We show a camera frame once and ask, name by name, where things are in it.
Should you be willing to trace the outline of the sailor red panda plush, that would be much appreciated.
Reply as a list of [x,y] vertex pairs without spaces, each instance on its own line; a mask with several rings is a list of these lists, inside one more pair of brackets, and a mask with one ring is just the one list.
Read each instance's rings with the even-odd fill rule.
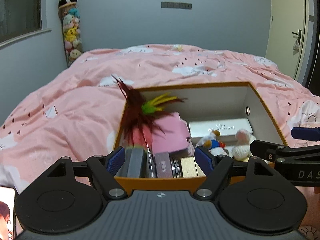
[[209,135],[202,137],[196,146],[202,146],[214,156],[228,155],[225,151],[225,143],[218,140],[219,136],[218,130],[212,130]]

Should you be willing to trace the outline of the white crochet bunny doll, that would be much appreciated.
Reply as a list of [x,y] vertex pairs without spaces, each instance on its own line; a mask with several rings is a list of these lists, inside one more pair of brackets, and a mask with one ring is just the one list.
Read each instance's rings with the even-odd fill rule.
[[237,161],[246,161],[252,156],[250,145],[256,140],[256,137],[248,130],[240,129],[237,131],[235,138],[237,142],[232,148],[232,157]]

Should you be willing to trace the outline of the red feather cat teaser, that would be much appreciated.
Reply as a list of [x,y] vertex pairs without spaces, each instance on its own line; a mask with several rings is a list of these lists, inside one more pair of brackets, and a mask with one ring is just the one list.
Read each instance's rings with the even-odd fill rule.
[[143,133],[144,126],[149,128],[151,132],[160,129],[155,121],[171,114],[165,108],[173,103],[185,102],[185,98],[171,96],[169,93],[147,100],[138,89],[127,85],[119,77],[112,77],[126,100],[125,112],[120,123],[124,142],[129,137],[133,137],[134,128],[138,128],[141,133]]

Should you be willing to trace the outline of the pink fluffy peach plush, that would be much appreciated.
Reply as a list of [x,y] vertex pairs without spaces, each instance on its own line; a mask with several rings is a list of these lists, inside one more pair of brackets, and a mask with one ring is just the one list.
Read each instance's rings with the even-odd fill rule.
[[138,128],[134,128],[133,137],[129,137],[125,140],[126,147],[130,148],[142,148],[147,150],[147,148],[152,149],[152,132],[149,128],[143,127],[143,133],[139,131]]

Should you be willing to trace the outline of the gold glitter box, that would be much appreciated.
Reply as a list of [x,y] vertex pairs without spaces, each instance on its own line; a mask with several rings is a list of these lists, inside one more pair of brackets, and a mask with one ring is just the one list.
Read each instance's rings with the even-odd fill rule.
[[180,159],[183,178],[205,177],[206,175],[197,165],[194,156]]

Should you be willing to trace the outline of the round metal compact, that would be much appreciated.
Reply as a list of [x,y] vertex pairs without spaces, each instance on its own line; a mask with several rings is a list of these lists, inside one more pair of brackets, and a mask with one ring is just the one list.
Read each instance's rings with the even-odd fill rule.
[[182,174],[180,160],[177,158],[171,158],[170,162],[171,162],[172,176],[174,178],[182,178],[183,174]]

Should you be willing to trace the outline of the blue white leaflet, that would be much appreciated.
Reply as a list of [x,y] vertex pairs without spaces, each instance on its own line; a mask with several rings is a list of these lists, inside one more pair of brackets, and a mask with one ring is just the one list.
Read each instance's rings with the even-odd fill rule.
[[156,167],[149,146],[147,146],[146,152],[146,177],[157,178]]

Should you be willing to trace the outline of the white flat gift box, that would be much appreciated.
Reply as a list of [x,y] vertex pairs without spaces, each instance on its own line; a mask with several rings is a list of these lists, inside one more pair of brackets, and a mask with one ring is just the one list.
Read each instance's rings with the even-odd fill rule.
[[212,131],[219,131],[222,141],[233,141],[237,131],[241,129],[245,129],[251,134],[253,133],[247,118],[190,121],[188,125],[191,138],[195,141],[210,135]]

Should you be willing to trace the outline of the purple starry card box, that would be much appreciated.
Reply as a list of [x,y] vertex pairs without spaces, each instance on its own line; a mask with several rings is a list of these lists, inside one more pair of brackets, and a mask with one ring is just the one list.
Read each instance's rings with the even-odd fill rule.
[[155,154],[155,165],[157,178],[171,179],[172,175],[172,165],[168,152],[156,153]]

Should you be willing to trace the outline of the pink fabric pouch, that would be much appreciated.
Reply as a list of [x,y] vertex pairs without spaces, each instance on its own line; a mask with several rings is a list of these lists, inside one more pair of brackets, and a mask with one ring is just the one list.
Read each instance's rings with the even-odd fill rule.
[[182,157],[194,155],[187,122],[181,119],[178,112],[157,119],[155,124],[160,129],[152,132],[153,155],[164,152]]

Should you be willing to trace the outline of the pink cloud-print duvet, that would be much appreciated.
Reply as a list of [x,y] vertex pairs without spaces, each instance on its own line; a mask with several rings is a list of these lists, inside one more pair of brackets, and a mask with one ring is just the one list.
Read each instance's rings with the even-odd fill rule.
[[13,168],[19,239],[319,239],[301,225],[318,212],[299,186],[257,156],[215,157],[190,191],[135,190],[105,168],[126,100],[115,77],[135,89],[250,82],[290,148],[293,127],[319,127],[319,97],[264,58],[228,50],[146,45],[82,54],[27,96],[1,126],[1,165]]

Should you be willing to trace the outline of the smartphone with lit screen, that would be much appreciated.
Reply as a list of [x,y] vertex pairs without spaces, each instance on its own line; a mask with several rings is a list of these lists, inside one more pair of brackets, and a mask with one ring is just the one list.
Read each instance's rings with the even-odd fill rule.
[[15,189],[1,186],[0,190],[0,219],[1,240],[12,240],[16,237],[16,219],[14,213]]

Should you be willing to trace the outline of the hanging plush toy organizer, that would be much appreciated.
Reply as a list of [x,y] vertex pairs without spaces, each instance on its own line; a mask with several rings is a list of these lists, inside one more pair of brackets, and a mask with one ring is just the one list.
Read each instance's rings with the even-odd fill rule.
[[78,0],[59,0],[58,3],[67,66],[82,54],[80,11],[77,2]]

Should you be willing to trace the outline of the grey wall switch panel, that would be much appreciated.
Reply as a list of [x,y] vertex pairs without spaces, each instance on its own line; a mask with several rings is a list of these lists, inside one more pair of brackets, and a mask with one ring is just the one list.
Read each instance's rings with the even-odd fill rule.
[[182,3],[182,2],[161,2],[161,8],[191,10],[192,4],[191,3]]

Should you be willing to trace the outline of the window with grey frame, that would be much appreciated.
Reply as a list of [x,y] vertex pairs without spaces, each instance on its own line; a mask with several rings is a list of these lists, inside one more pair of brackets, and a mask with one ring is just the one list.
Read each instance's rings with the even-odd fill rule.
[[1,48],[48,31],[46,0],[1,0]]

